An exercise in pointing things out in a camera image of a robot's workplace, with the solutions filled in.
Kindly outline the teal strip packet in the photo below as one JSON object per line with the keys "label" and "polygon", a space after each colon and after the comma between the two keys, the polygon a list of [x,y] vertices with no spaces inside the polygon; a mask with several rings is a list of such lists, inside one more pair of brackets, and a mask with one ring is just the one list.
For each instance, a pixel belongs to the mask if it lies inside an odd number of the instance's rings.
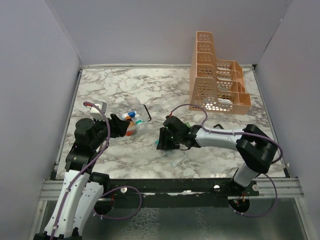
{"label": "teal strip packet", "polygon": [[181,156],[178,156],[177,158],[173,159],[170,164],[173,168],[175,168],[177,165],[179,165],[181,162],[183,162],[185,159],[187,159],[188,156],[186,154],[183,154]]}

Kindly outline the clear first aid box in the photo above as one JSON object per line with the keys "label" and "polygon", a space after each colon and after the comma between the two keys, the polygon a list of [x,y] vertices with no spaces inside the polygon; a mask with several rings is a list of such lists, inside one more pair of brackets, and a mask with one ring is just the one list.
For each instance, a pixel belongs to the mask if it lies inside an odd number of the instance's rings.
{"label": "clear first aid box", "polygon": [[144,128],[137,128],[135,125],[135,119],[131,119],[130,117],[127,117],[125,120],[132,120],[129,128],[127,129],[127,132],[125,136],[131,137],[131,136],[138,136],[145,134],[147,132],[147,125],[148,125],[148,116],[146,113],[146,110],[143,106],[144,104],[141,103],[141,101],[137,97],[127,97],[124,100],[120,102],[112,103],[107,107],[107,112],[109,114],[116,114],[121,120],[122,115],[131,111],[136,111],[140,117],[145,121],[145,127]]}

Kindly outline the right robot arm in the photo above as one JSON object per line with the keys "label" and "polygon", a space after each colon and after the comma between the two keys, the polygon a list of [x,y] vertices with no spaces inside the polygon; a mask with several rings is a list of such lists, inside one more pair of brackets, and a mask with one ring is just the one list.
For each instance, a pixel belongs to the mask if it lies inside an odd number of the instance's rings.
{"label": "right robot arm", "polygon": [[240,130],[205,128],[203,125],[188,126],[176,116],[167,116],[159,129],[156,149],[178,150],[184,145],[191,148],[216,147],[237,151],[244,164],[235,172],[229,189],[240,196],[247,191],[251,181],[266,174],[274,161],[277,144],[254,124]]}

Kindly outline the small blue-cap bottle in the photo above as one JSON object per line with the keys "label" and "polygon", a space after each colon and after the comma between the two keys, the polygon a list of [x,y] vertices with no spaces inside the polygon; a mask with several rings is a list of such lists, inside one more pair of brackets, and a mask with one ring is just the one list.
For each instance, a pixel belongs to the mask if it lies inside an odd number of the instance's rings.
{"label": "small blue-cap bottle", "polygon": [[125,120],[127,117],[130,117],[132,120],[137,120],[141,116],[136,111],[130,111],[130,112],[124,113],[121,117],[123,120]]}

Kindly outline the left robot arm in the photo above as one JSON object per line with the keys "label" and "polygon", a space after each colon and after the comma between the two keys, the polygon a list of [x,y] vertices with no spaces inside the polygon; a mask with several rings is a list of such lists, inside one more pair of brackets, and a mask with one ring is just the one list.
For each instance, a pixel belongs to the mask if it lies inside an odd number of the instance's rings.
{"label": "left robot arm", "polygon": [[35,240],[80,240],[84,226],[99,197],[111,190],[107,174],[93,172],[100,145],[123,137],[130,123],[116,114],[107,121],[82,118],[75,124],[75,141],[65,159],[63,185],[52,216]]}

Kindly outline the white green-label bottle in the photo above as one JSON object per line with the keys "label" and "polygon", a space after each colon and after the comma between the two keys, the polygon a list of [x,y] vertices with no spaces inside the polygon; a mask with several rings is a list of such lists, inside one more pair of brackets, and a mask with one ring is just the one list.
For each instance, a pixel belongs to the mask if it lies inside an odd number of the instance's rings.
{"label": "white green-label bottle", "polygon": [[135,125],[137,128],[143,129],[146,126],[146,122],[140,116],[137,116],[135,118]]}

